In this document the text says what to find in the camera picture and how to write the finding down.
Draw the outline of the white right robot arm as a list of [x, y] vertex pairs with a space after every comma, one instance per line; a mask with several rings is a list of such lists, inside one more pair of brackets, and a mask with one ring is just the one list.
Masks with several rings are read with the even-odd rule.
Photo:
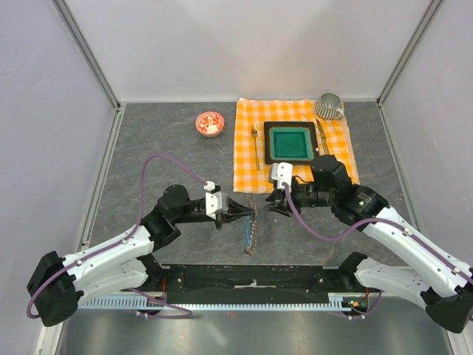
[[[386, 266], [365, 254], [353, 253], [338, 273], [340, 286], [386, 291], [421, 307], [440, 327], [461, 333], [472, 321], [472, 266], [459, 260], [410, 225], [373, 189], [353, 183], [345, 165], [323, 155], [310, 167], [313, 181], [299, 183], [290, 163], [273, 163], [269, 180], [274, 190], [268, 210], [295, 217], [314, 237], [338, 242], [358, 230], [386, 246], [409, 265]], [[349, 228], [338, 237], [325, 237], [302, 219], [301, 209], [328, 207]]]

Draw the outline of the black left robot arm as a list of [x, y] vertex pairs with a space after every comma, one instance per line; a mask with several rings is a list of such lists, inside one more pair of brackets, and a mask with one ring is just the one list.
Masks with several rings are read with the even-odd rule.
[[221, 229], [254, 215], [254, 209], [232, 200], [218, 186], [192, 200], [184, 186], [172, 185], [145, 217], [118, 236], [66, 256], [56, 251], [43, 255], [27, 283], [27, 316], [52, 327], [94, 298], [141, 286], [156, 290], [163, 269], [152, 254], [180, 236], [178, 225], [213, 223]]

